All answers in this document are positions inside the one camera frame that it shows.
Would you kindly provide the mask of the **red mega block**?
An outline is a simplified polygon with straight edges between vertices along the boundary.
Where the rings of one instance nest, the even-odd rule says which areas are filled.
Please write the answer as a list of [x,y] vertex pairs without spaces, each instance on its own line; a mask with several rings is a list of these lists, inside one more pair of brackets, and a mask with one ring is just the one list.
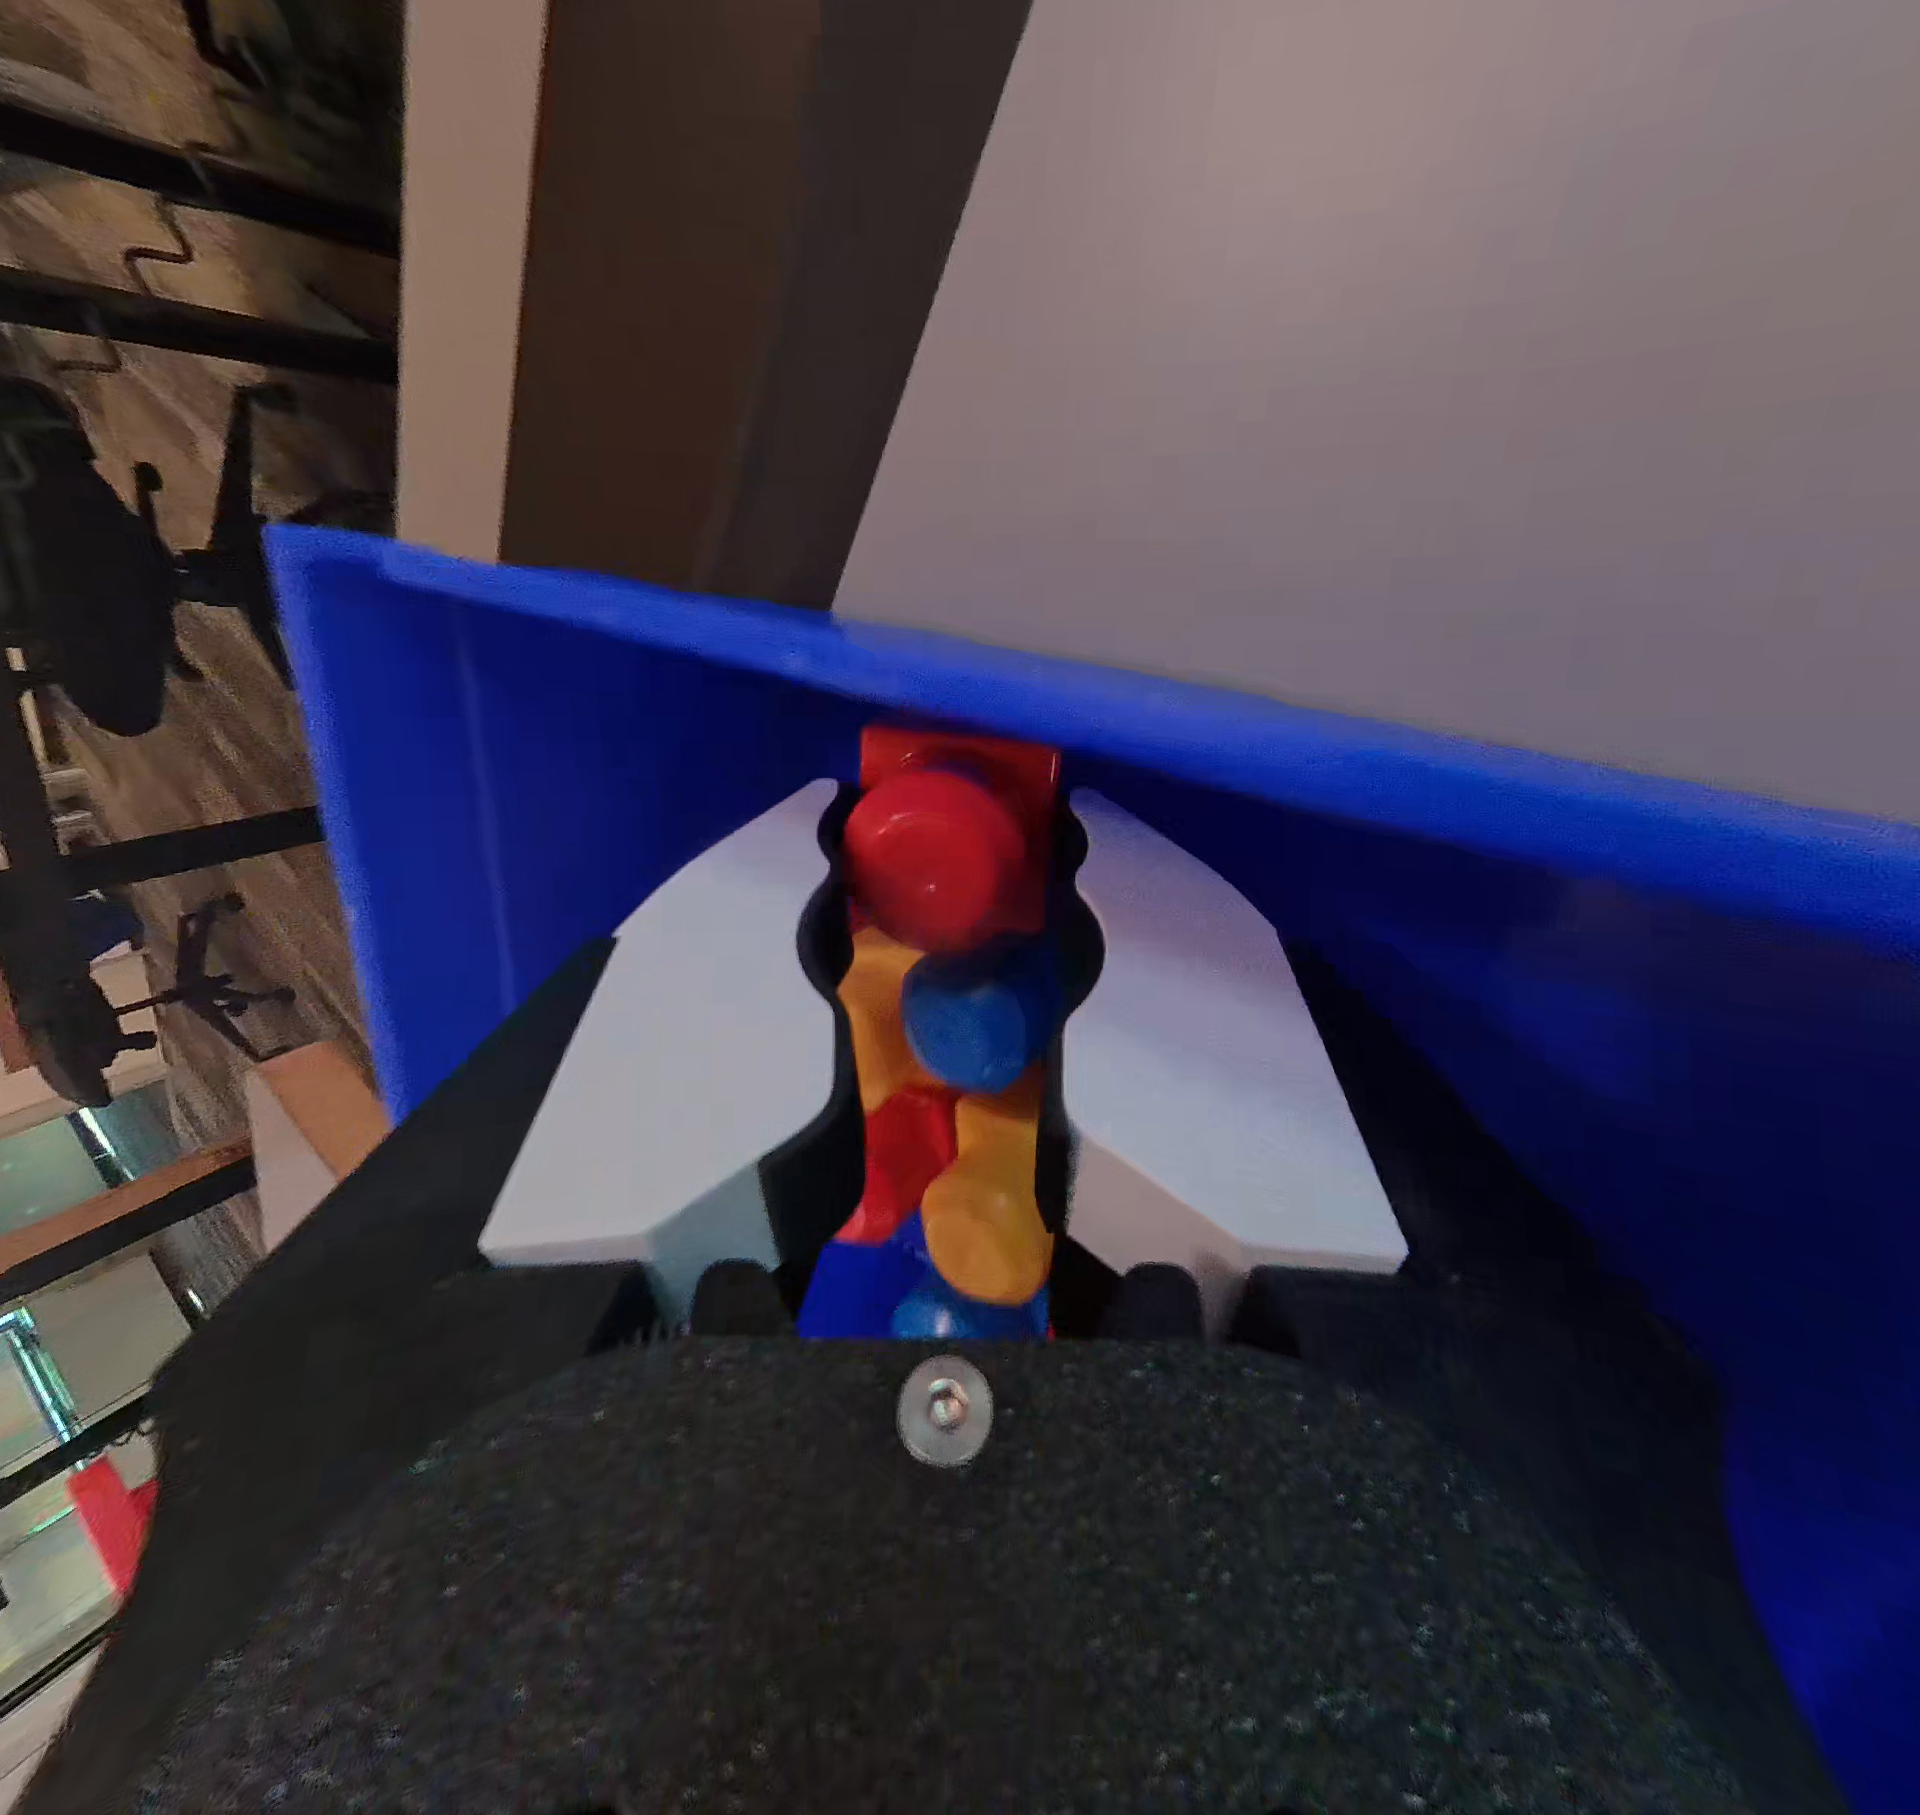
[[1041,934],[1059,799],[1057,749],[865,723],[838,841],[849,925],[916,954]]

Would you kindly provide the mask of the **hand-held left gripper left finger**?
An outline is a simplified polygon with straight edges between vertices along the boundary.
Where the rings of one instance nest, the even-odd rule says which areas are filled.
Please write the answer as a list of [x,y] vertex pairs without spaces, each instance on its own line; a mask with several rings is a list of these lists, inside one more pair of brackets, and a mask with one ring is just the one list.
[[689,1298],[749,1260],[803,1293],[861,1186],[840,795],[803,783],[620,925],[479,1235],[492,1267],[637,1263]]

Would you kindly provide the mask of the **pile of mega blocks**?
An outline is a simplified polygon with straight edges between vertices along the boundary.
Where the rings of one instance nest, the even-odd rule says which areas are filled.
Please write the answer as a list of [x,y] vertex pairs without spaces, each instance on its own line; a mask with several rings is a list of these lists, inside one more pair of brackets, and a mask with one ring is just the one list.
[[925,954],[867,923],[836,987],[859,1095],[859,1198],[823,1247],[805,1339],[1047,1339],[1047,940]]

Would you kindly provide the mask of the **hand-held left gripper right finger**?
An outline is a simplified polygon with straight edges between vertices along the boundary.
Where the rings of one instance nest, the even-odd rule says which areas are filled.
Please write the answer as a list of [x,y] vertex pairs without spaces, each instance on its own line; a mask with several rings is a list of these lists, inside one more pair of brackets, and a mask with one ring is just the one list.
[[1061,1036],[1066,1235],[1118,1275],[1399,1275],[1404,1231],[1273,923],[1097,791],[1070,805],[1100,967]]

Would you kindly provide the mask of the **blue plastic bin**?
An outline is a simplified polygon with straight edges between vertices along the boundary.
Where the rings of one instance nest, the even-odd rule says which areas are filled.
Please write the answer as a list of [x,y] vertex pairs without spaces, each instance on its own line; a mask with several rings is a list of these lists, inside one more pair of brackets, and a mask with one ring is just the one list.
[[1062,750],[1302,940],[1715,1371],[1745,1591],[1915,1812],[1915,825],[914,628],[283,528],[372,1058],[420,1103],[904,710]]

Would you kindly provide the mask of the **black office chair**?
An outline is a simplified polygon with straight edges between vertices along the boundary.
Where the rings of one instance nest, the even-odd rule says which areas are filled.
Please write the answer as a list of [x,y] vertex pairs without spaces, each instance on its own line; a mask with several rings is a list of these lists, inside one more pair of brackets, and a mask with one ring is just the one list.
[[143,737],[161,722],[167,680],[201,680],[179,649],[186,604],[238,611],[292,688],[255,509],[260,409],[294,414],[297,401],[281,384],[232,388],[209,542],[176,550],[157,524],[157,466],[136,465],[125,501],[59,393],[1,383],[4,643],[35,653],[38,681],[109,735]]

